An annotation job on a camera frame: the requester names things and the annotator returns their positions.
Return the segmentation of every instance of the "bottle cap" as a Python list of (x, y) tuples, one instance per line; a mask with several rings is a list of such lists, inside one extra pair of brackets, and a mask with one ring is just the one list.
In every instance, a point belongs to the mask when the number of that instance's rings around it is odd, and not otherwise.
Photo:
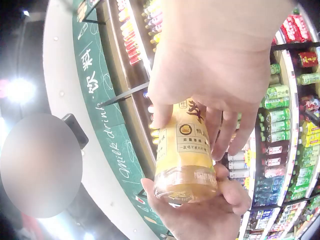
[(261, 128), (261, 131), (264, 132), (265, 129), (262, 123), (260, 123), (260, 128)]

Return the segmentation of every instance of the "hand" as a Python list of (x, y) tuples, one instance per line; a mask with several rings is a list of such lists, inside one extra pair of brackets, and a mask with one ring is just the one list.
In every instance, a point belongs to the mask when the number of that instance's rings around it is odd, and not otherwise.
[[(148, 88), (155, 107), (153, 125), (164, 127), (172, 105), (192, 97), (206, 112), (216, 161), (224, 155), (237, 115), (242, 113), (228, 152), (240, 151), (254, 128), (269, 84), (272, 38), (291, 7), (289, 0), (210, 0), (202, 4), (163, 0), (163, 30)], [(271, 18), (266, 9), (274, 9), (279, 17)]]
[(141, 180), (148, 203), (177, 240), (235, 240), (240, 228), (240, 216), (251, 206), (251, 199), (237, 181), (229, 181), (228, 170), (214, 166), (218, 180), (218, 195), (200, 203), (186, 203), (174, 208), (154, 196), (153, 181)]

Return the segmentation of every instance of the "black phone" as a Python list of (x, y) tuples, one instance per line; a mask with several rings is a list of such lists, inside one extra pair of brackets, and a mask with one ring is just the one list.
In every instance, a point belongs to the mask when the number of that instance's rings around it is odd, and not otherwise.
[(89, 139), (80, 127), (80, 124), (76, 120), (75, 116), (71, 113), (68, 113), (62, 118), (62, 121), (64, 121), (72, 130), (73, 134), (76, 136), (78, 140), (80, 149), (82, 150), (88, 144)]

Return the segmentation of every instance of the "yellow beverage bottle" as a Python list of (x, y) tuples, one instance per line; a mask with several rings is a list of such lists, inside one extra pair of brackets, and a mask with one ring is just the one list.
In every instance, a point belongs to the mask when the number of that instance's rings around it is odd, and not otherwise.
[(301, 127), (299, 127), (299, 131), (303, 132), (305, 135), (312, 135), (320, 132), (320, 127), (314, 125), (313, 122), (305, 121)]
[(216, 195), (208, 132), (192, 99), (174, 104), (170, 122), (159, 132), (154, 193), (175, 204)]
[(302, 144), (304, 147), (312, 147), (320, 144), (320, 133), (312, 135), (302, 135), (301, 139), (298, 140), (299, 144)]

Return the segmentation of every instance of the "refrigerated display case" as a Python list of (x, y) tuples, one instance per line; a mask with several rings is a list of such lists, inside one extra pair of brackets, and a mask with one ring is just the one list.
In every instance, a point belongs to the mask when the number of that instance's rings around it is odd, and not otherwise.
[[(100, 105), (149, 82), (156, 44), (161, 40), (161, 18), (159, 17), (161, 8), (160, 6), (150, 7), (143, 0), (74, 0), (74, 7), (78, 9), (79, 14), (73, 17), (73, 40), (78, 77), (95, 135), (106, 160), (132, 205), (157, 237), (165, 237), (167, 229), (148, 205), (140, 184), (141, 177), (153, 178), (157, 151), (154, 130), (149, 127), (152, 122), (152, 103), (148, 99), (146, 89), (130, 92), (119, 102), (109, 106)], [(312, 40), (318, 41), (311, 23), (303, 11), (301, 13), (310, 29)], [(285, 43), (285, 36), (280, 30), (276, 33), (275, 44), (279, 47)], [(319, 57), (319, 49), (314, 51)], [(264, 239), (268, 235), (271, 236), (269, 232), (283, 209), (298, 156), (300, 127), (299, 88), (296, 83), (298, 74), (292, 63), (291, 51), (272, 50), (271, 59), (272, 63), (278, 64), (281, 69), (281, 73), (277, 77), (273, 76), (273, 80), (279, 79), (279, 83), (288, 87), (286, 98), (289, 99), (289, 103), (286, 107), (291, 116), (287, 119), (290, 121), (290, 127), (285, 130), (290, 132), (288, 146), (282, 146), (287, 149), (284, 154), (286, 156), (283, 159), (278, 157), (279, 163), (283, 166), (283, 179), (272, 179), (272, 185), (279, 186), (277, 192), (267, 192), (267, 194), (276, 194), (272, 198), (274, 201), (259, 197), (261, 191), (257, 188), (261, 188), (262, 182), (271, 183), (268, 179), (271, 179), (272, 175), (265, 176), (266, 162), (273, 165), (276, 160), (266, 158), (267, 154), (263, 150), (266, 144), (262, 141), (261, 132), (264, 132), (266, 142), (268, 131), (267, 129), (262, 131), (261, 117), (257, 116), (256, 127), (248, 139), (247, 148), (242, 152), (243, 169), (247, 169), (247, 175), (241, 178), (241, 183), (252, 199), (252, 207), (242, 217), (238, 239), (252, 239), (251, 236), (255, 239)], [(315, 84), (315, 89), (319, 94), (319, 84)], [(265, 110), (261, 108), (259, 113), (262, 116), (264, 112)], [(226, 166), (232, 174), (233, 169), (229, 166), (231, 160), (228, 159), (227, 154), (225, 158)], [(305, 197), (310, 196), (316, 184), (320, 170), (319, 160), (316, 166)], [(257, 207), (263, 206), (265, 206), (264, 210), (256, 210)], [(283, 229), (283, 234), (290, 230), (287, 228)]]

